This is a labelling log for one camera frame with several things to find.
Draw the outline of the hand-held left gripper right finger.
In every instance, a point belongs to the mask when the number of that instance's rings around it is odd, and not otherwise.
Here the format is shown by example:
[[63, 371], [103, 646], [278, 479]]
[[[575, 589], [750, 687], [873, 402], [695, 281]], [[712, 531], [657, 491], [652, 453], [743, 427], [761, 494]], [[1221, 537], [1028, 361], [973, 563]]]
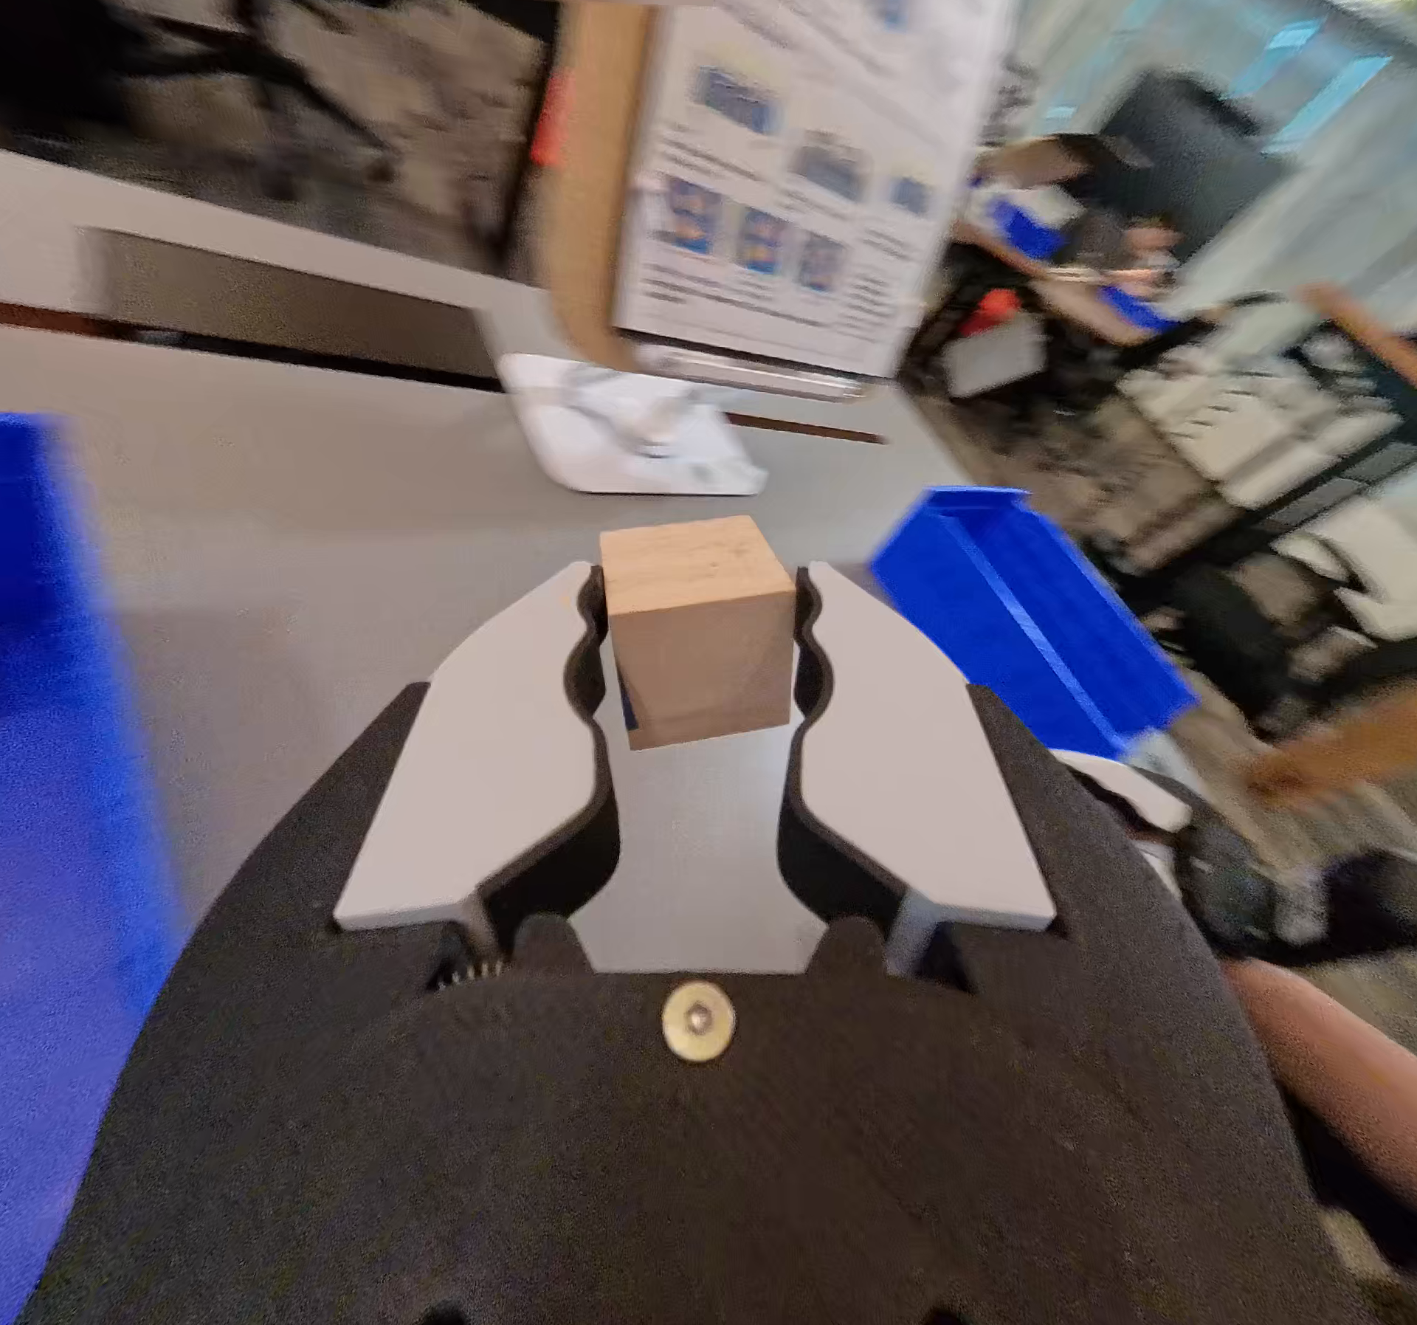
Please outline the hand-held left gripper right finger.
[[862, 919], [924, 977], [959, 927], [1046, 933], [1057, 908], [971, 684], [844, 572], [798, 572], [778, 868], [822, 923]]

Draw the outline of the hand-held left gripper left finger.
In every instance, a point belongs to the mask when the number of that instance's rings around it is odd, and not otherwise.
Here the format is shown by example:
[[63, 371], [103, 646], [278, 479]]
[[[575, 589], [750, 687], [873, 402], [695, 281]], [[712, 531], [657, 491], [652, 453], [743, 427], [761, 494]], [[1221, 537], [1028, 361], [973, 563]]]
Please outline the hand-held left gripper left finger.
[[597, 713], [605, 575], [574, 562], [434, 670], [333, 910], [345, 933], [456, 927], [509, 962], [523, 923], [611, 881], [621, 827]]

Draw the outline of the person's right forearm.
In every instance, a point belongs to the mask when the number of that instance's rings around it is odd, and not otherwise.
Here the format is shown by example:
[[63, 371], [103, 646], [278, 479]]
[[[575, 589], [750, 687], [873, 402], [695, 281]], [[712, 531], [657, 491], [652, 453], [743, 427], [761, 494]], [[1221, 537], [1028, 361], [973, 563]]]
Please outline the person's right forearm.
[[1279, 1086], [1416, 1209], [1414, 1054], [1289, 969], [1224, 960], [1221, 971]]

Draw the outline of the wooden cube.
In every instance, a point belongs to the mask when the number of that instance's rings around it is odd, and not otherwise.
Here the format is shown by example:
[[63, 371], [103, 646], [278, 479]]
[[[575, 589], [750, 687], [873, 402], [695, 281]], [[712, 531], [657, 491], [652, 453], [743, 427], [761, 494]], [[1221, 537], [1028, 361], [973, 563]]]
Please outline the wooden cube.
[[796, 585], [749, 516], [600, 535], [629, 747], [784, 727]]

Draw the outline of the blue plastic bin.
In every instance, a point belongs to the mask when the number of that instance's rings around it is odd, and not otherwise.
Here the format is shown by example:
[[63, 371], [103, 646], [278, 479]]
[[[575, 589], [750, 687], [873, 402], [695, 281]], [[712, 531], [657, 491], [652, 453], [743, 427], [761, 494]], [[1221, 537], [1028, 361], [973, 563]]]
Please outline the blue plastic bin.
[[1012, 488], [934, 488], [868, 560], [894, 608], [1048, 747], [1123, 759], [1198, 696], [1088, 557]]
[[77, 465], [2, 419], [2, 1319], [42, 1276], [181, 946]]

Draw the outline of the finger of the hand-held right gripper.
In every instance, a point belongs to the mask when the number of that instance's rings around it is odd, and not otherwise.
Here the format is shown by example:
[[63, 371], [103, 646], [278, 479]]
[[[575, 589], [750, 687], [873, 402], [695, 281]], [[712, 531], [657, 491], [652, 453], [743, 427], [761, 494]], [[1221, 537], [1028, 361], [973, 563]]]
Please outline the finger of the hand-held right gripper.
[[1086, 752], [1058, 752], [1057, 761], [1135, 827], [1178, 835], [1192, 822], [1190, 804], [1135, 767]]

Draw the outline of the printed instruction sheet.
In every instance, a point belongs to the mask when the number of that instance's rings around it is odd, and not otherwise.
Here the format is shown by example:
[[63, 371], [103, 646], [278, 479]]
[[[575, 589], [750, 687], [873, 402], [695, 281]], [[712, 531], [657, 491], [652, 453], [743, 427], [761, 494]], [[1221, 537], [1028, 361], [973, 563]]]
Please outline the printed instruction sheet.
[[890, 377], [925, 308], [1016, 0], [715, 0], [649, 37], [612, 324]]

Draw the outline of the grey desk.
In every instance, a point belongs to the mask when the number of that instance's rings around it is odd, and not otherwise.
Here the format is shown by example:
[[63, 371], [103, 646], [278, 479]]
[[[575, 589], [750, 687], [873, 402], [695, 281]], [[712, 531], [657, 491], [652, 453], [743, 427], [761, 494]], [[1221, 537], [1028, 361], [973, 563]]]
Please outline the grey desk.
[[[3, 304], [98, 318], [105, 266], [215, 253], [479, 313], [486, 348], [577, 358], [551, 296], [474, 272], [3, 154]], [[253, 848], [410, 683], [601, 531], [749, 514], [790, 569], [865, 558], [922, 491], [973, 476], [896, 385], [744, 396], [766, 493], [583, 496], [503, 394], [3, 325], [3, 411], [62, 417], [102, 529], [189, 937]], [[789, 729], [629, 752], [615, 881], [577, 919], [606, 969], [798, 969], [815, 923], [775, 864]]]

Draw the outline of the orange traffic cone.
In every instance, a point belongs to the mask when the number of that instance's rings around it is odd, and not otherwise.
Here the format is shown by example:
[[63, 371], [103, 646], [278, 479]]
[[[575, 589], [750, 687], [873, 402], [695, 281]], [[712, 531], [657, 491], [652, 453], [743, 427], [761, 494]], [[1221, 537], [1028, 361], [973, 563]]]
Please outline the orange traffic cone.
[[540, 115], [531, 140], [531, 163], [543, 170], [555, 170], [562, 155], [571, 120], [572, 83], [571, 74], [562, 68], [552, 71], [542, 101]]

